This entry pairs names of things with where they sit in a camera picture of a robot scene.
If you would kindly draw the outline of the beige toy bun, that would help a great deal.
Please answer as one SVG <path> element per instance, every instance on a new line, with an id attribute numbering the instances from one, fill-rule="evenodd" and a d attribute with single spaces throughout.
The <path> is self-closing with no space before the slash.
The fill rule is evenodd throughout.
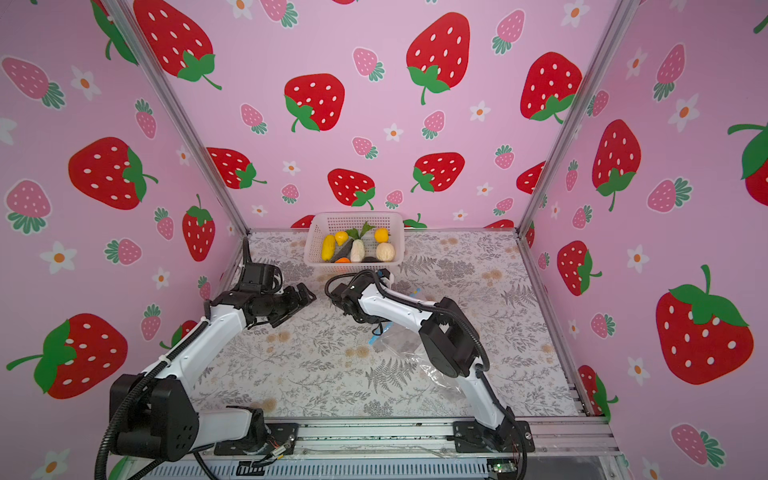
<path id="1" fill-rule="evenodd" d="M 393 262 L 396 258 L 396 249 L 389 242 L 379 243 L 376 248 L 376 258 L 380 262 L 388 263 Z"/>

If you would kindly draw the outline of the dark brown toy food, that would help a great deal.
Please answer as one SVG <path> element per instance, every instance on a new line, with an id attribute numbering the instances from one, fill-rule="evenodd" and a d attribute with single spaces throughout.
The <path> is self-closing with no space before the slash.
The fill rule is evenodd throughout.
<path id="1" fill-rule="evenodd" d="M 342 258 L 349 258 L 351 249 L 354 244 L 354 239 L 348 239 L 342 246 L 339 247 L 339 249 L 336 251 L 336 253 L 331 258 L 331 262 L 335 263 Z"/>

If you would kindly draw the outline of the clear zip top bag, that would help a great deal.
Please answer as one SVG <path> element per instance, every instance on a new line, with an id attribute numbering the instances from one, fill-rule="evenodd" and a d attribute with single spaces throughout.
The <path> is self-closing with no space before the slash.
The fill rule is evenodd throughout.
<path id="1" fill-rule="evenodd" d="M 394 354 L 408 365 L 415 366 L 419 373 L 425 374 L 445 393 L 458 393 L 465 390 L 481 391 L 484 388 L 482 380 L 475 373 L 474 364 L 478 360 L 477 356 L 470 359 L 468 377 L 451 378 L 432 364 L 421 337 L 403 326 L 391 322 L 385 323 L 382 332 L 372 338 L 371 344 L 377 352 Z"/>

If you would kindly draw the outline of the white plastic basket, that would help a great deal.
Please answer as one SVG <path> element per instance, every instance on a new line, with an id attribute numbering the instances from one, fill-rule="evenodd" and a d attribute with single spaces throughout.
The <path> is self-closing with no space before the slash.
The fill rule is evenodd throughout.
<path id="1" fill-rule="evenodd" d="M 335 212 L 311 221 L 304 262 L 325 273 L 393 268 L 405 253 L 403 218 L 387 212 Z"/>

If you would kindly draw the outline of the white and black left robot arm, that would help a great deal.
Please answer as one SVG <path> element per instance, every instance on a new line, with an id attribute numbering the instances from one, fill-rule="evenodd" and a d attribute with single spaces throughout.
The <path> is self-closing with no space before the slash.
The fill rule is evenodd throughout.
<path id="1" fill-rule="evenodd" d="M 201 412 L 190 399 L 198 379 L 218 354 L 241 333 L 257 326 L 276 328 L 316 300 L 305 284 L 286 286 L 279 267 L 253 262 L 242 245 L 243 266 L 234 286 L 208 300 L 204 315 L 179 343 L 142 373 L 120 376 L 110 388 L 110 420 L 100 442 L 94 476 L 107 476 L 110 455 L 140 457 L 147 475 L 165 462 L 195 458 L 219 443 L 243 451 L 273 446 L 264 462 L 284 452 L 274 443 L 260 408 L 226 407 Z"/>

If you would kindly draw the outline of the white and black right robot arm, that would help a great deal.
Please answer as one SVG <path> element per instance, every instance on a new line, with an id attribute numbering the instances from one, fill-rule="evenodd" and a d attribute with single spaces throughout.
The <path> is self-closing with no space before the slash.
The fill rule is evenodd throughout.
<path id="1" fill-rule="evenodd" d="M 454 379 L 479 425 L 484 448 L 514 449 L 521 456 L 534 451 L 532 434 L 511 407 L 496 395 L 487 372 L 491 362 L 477 330 L 458 304 L 418 300 L 388 286 L 387 269 L 340 274 L 325 283 L 325 295 L 344 315 L 361 324 L 386 322 L 416 333 L 432 367 Z"/>

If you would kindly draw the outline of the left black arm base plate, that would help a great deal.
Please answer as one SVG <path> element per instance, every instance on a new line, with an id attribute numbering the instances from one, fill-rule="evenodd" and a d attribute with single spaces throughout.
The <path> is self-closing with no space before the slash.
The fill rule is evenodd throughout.
<path id="1" fill-rule="evenodd" d="M 224 441 L 214 447 L 216 456 L 266 456 L 282 448 L 279 456 L 292 455 L 299 432 L 298 423 L 266 423 L 241 440 Z"/>

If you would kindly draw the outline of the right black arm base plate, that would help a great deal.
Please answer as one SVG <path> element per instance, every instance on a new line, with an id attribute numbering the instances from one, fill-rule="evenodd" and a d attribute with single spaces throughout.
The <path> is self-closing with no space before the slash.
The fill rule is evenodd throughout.
<path id="1" fill-rule="evenodd" d="M 496 429 L 490 429 L 472 421 L 455 421 L 449 441 L 454 442 L 458 453 L 532 453 L 535 443 L 530 425 L 517 421 L 514 424 L 505 420 Z"/>

